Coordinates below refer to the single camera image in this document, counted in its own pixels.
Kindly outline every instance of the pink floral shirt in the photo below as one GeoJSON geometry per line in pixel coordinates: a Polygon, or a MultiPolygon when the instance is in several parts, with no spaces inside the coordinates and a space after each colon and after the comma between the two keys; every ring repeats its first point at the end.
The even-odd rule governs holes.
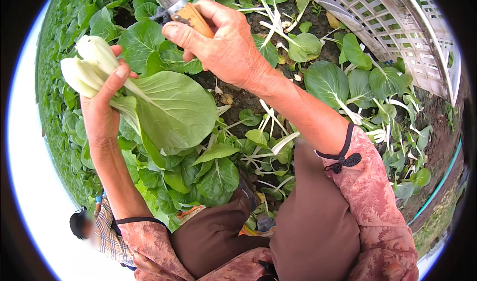
{"type": "MultiPolygon", "coordinates": [[[[396,207],[396,198],[379,153],[356,126],[345,158],[352,153],[361,154],[357,165],[343,167],[339,174],[332,170],[327,172],[348,201],[360,228],[361,252],[348,279],[417,280],[413,233],[396,207]]],[[[323,158],[323,163],[328,166],[336,160],[323,158]]],[[[174,253],[163,225],[133,222],[118,226],[134,253],[136,280],[194,280],[174,253]]],[[[270,249],[255,248],[240,254],[200,281],[255,281],[266,274],[258,260],[272,262],[270,249]]]]}

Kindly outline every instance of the black elastic cuff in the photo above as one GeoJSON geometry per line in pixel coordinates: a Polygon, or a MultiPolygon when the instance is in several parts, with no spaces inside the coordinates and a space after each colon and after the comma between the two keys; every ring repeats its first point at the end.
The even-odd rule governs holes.
{"type": "Polygon", "coordinates": [[[169,228],[167,228],[167,226],[164,223],[162,223],[161,221],[159,221],[156,218],[152,218],[152,217],[133,217],[133,218],[126,218],[126,219],[116,220],[117,225],[126,224],[126,223],[134,223],[134,222],[155,222],[155,223],[159,223],[159,224],[163,225],[165,227],[165,229],[167,230],[167,233],[169,235],[171,235],[171,231],[169,230],[169,228]]]}
{"type": "Polygon", "coordinates": [[[340,157],[344,157],[346,153],[348,153],[348,150],[350,148],[350,143],[351,143],[351,136],[353,135],[353,128],[355,127],[354,123],[349,123],[348,124],[348,131],[346,132],[346,140],[344,141],[343,149],[339,154],[325,154],[325,153],[320,153],[315,149],[315,153],[319,155],[322,158],[325,159],[332,159],[332,160],[338,160],[340,157]]]}

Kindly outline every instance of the white plastic basket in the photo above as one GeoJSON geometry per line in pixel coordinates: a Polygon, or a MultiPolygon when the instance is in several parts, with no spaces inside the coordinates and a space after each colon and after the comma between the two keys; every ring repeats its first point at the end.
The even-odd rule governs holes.
{"type": "Polygon", "coordinates": [[[402,57],[413,84],[456,104],[460,53],[433,0],[334,0],[354,16],[331,10],[379,61],[402,57]],[[448,67],[449,56],[453,64],[448,67]]]}

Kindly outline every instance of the wooden knife handle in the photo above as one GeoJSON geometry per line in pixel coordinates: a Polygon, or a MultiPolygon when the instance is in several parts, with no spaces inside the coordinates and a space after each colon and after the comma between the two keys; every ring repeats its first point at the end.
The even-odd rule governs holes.
{"type": "Polygon", "coordinates": [[[173,21],[187,24],[206,38],[212,39],[214,33],[192,3],[187,3],[180,11],[171,16],[173,21]]]}

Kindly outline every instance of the plaid shirt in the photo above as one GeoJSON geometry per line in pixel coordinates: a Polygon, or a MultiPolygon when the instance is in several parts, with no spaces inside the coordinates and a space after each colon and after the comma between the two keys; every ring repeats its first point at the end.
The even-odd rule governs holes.
{"type": "Polygon", "coordinates": [[[96,249],[113,260],[134,266],[134,254],[122,236],[111,229],[113,213],[106,197],[101,202],[101,210],[94,211],[94,219],[96,221],[96,230],[94,231],[96,249]]]}

